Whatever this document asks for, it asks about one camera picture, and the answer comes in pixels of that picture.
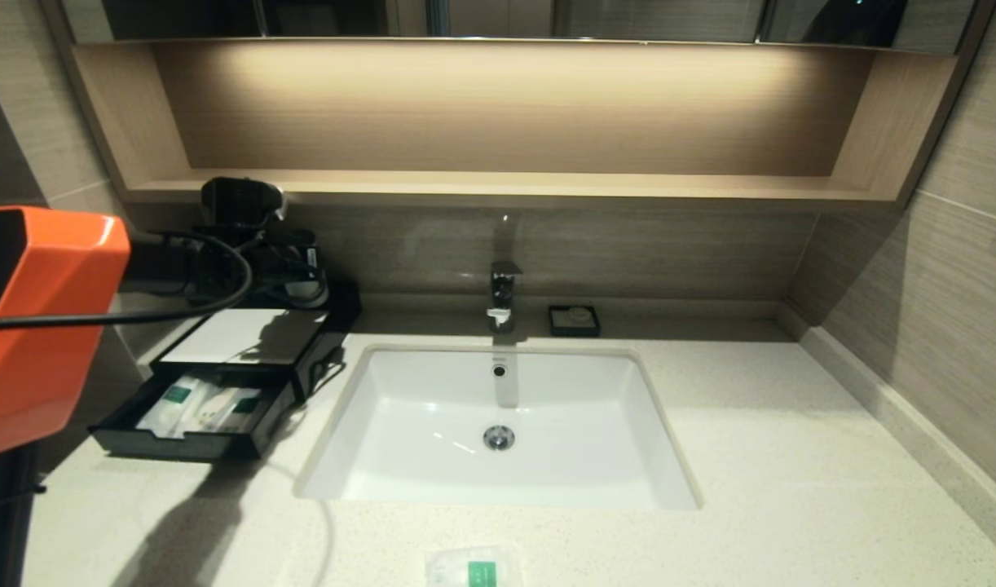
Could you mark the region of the grey plastic cup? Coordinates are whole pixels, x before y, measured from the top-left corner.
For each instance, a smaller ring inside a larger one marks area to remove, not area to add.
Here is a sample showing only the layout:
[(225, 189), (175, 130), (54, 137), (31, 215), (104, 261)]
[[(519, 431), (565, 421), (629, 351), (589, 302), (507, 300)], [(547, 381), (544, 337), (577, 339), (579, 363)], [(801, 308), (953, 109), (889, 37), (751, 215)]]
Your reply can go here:
[(326, 278), (292, 282), (285, 284), (283, 294), (286, 303), (294, 308), (319, 308), (328, 301), (329, 285)]

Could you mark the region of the toothbrush packet with green label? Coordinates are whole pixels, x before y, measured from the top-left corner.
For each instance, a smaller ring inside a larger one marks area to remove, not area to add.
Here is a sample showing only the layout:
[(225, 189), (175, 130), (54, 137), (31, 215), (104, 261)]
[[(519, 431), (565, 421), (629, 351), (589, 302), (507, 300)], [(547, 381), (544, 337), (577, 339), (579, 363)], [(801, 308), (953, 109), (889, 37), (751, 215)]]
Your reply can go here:
[(136, 428), (151, 431), (158, 438), (182, 437), (187, 419), (217, 390), (218, 384), (208, 378), (181, 376), (141, 417)]

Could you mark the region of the packet with green square label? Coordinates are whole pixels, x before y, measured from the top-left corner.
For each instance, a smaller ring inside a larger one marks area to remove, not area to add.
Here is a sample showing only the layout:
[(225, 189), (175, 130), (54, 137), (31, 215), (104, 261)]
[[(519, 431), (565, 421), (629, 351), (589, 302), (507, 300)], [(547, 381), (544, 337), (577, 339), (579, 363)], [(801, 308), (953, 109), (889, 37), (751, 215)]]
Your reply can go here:
[(513, 547), (485, 545), (428, 554), (425, 587), (525, 587)]

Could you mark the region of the black amenity box housing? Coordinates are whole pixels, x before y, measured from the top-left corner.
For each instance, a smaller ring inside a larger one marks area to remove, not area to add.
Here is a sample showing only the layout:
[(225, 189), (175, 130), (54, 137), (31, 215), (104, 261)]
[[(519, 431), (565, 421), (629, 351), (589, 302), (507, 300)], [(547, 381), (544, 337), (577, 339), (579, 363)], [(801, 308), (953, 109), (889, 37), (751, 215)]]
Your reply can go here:
[[(299, 376), (302, 384), (305, 399), (307, 401), (323, 384), (334, 365), (342, 362), (342, 346), (346, 335), (351, 331), (351, 327), (356, 323), (361, 313), (361, 304), (358, 286), (352, 282), (339, 282), (331, 287), (328, 301), (320, 309), (312, 311), (327, 311), (329, 316), (323, 327), (320, 327), (318, 334), (312, 339), (311, 344), (296, 359), (296, 363), (287, 365), (245, 365), (245, 364), (163, 364), (159, 363), (159, 357), (163, 356), (167, 350), (175, 345), (184, 335), (188, 334), (192, 328), (203, 323), (208, 317), (189, 320), (186, 324), (181, 324), (177, 330), (173, 331), (163, 342), (159, 342), (154, 348), (144, 354), (141, 361), (151, 373), (162, 373), (166, 369), (172, 368), (180, 373), (192, 369), (215, 370), (219, 372), (232, 371), (259, 371), (259, 370), (285, 370), (292, 371)], [(284, 309), (285, 311), (305, 311), (306, 309)]]

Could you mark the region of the white board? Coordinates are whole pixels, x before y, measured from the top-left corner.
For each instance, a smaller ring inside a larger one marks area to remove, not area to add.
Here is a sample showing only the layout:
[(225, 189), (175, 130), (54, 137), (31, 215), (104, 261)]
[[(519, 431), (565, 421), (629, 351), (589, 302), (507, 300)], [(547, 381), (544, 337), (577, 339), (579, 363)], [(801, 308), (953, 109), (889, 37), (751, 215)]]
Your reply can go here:
[(311, 344), (327, 311), (229, 309), (208, 317), (175, 343), (159, 363), (287, 365)]

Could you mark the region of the vanity kit packet green label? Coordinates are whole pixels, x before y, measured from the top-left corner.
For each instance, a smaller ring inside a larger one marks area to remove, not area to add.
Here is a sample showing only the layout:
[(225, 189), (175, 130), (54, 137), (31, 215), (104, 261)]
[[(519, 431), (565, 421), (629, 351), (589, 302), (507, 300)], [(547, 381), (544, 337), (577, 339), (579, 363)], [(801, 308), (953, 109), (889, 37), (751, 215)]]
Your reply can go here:
[(215, 432), (247, 434), (267, 411), (273, 397), (266, 390), (236, 389), (214, 424)]

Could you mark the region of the comb packet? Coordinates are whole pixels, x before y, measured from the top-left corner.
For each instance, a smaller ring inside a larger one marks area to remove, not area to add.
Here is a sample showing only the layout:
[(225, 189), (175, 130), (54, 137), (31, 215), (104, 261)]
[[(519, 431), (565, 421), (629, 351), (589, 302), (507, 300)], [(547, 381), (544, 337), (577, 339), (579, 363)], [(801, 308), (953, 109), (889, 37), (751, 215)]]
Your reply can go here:
[(196, 432), (237, 432), (233, 413), (241, 398), (241, 389), (227, 387), (206, 399), (197, 409), (192, 429)]

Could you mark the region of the chrome faucet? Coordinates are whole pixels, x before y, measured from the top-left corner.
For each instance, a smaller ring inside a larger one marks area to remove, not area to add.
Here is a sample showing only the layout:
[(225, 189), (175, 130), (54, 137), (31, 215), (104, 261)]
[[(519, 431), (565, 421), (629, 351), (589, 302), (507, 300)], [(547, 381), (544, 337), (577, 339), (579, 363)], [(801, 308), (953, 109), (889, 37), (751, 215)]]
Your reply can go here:
[(488, 326), (494, 334), (505, 334), (514, 330), (513, 294), (514, 282), (522, 271), (513, 261), (496, 261), (490, 268), (490, 304), (486, 311)]

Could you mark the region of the black soap dish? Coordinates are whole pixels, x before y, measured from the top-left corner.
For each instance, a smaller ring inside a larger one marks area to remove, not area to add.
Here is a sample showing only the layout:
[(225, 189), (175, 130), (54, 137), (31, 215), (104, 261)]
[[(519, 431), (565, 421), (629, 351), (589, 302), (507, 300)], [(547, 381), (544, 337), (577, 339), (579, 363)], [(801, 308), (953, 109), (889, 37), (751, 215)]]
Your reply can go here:
[(595, 319), (595, 324), (587, 324), (586, 327), (581, 328), (580, 324), (572, 324), (566, 319), (566, 309), (572, 307), (576, 306), (550, 306), (548, 308), (551, 334), (559, 338), (599, 338), (602, 334), (602, 325), (595, 309), (592, 306), (580, 306), (591, 309)]

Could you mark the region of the white sink basin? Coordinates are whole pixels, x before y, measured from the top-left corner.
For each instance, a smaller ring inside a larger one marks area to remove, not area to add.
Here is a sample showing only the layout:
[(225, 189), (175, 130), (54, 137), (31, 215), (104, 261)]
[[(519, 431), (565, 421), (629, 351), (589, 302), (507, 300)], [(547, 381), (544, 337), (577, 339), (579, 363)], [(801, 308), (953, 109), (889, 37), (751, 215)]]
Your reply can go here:
[[(484, 446), (505, 425), (514, 446)], [(698, 510), (636, 357), (371, 346), (297, 484), (319, 501)]]

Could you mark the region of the mirror cabinet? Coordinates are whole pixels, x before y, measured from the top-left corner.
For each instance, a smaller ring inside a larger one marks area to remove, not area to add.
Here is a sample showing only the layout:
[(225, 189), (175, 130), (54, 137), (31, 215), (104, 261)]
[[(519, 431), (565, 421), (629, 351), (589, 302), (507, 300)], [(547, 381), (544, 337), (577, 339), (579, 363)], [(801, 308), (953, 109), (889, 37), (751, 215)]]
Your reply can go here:
[(978, 0), (59, 0), (78, 44), (565, 38), (952, 55)]

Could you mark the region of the wooden wall shelf niche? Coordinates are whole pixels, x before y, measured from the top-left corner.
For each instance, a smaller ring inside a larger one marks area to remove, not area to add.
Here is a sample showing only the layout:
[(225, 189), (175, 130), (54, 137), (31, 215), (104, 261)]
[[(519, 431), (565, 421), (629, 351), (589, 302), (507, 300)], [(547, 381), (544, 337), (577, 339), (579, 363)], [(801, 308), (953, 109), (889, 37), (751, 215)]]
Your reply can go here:
[(59, 45), (126, 203), (901, 209), (972, 62), (822, 46)]

